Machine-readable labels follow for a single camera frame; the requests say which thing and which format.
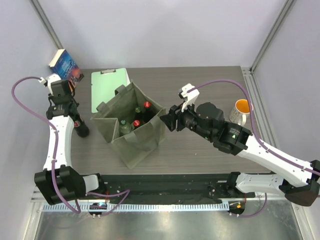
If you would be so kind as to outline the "tall cola bottle red cap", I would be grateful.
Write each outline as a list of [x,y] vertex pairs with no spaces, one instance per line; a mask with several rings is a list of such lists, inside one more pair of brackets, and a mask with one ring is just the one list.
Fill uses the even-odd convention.
[[146,124],[148,123],[155,115],[154,110],[153,110],[153,105],[149,101],[145,101],[144,104],[144,112],[143,112],[143,123]]

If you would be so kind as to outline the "green glass bottle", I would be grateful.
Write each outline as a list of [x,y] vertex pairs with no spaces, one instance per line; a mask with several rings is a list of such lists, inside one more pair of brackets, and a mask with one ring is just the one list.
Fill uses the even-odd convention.
[[135,111],[135,116],[134,120],[138,120],[141,125],[144,124],[143,118],[144,118],[144,113],[142,112],[141,108],[138,106],[134,109]]

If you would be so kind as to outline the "small cola bottle red cap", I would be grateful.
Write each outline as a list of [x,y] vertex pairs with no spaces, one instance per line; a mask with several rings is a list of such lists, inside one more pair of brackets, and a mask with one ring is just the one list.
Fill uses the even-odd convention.
[[138,119],[136,119],[136,120],[134,120],[134,121],[132,122],[132,129],[133,129],[133,130],[138,129],[138,128],[141,127],[141,126],[142,126],[142,123],[141,123],[141,121],[138,120]]

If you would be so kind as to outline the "olive green canvas bag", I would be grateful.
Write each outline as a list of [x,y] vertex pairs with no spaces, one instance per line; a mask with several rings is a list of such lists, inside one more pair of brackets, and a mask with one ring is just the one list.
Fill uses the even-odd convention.
[[160,117],[166,109],[135,84],[121,85],[91,118],[96,129],[127,168],[133,169],[165,139]]

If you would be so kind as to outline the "clear glass bottle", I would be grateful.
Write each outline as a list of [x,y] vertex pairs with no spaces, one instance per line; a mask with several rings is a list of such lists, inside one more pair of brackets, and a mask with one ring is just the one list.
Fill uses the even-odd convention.
[[126,120],[121,120],[119,122],[119,132],[121,136],[129,134],[133,130],[132,125]]

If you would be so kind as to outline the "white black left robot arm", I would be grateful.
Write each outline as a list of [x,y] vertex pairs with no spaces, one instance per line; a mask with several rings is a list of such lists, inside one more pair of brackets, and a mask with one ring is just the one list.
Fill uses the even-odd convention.
[[34,182],[49,205],[63,201],[81,199],[89,192],[100,200],[107,187],[99,173],[80,175],[72,167],[71,141],[73,131],[81,138],[89,135],[90,130],[78,112],[79,104],[71,94],[62,96],[48,95],[50,106],[46,112],[50,122],[49,145],[43,171],[34,175]]

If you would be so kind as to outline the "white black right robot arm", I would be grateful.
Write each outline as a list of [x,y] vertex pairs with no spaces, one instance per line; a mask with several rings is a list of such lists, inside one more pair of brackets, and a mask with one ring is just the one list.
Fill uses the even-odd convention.
[[171,132],[187,128],[219,151],[251,160],[271,171],[270,174],[231,173],[225,186],[230,197],[262,192],[310,207],[319,195],[318,160],[301,160],[263,142],[247,128],[226,121],[223,111],[210,102],[198,107],[189,105],[186,109],[182,104],[173,105],[160,119]]

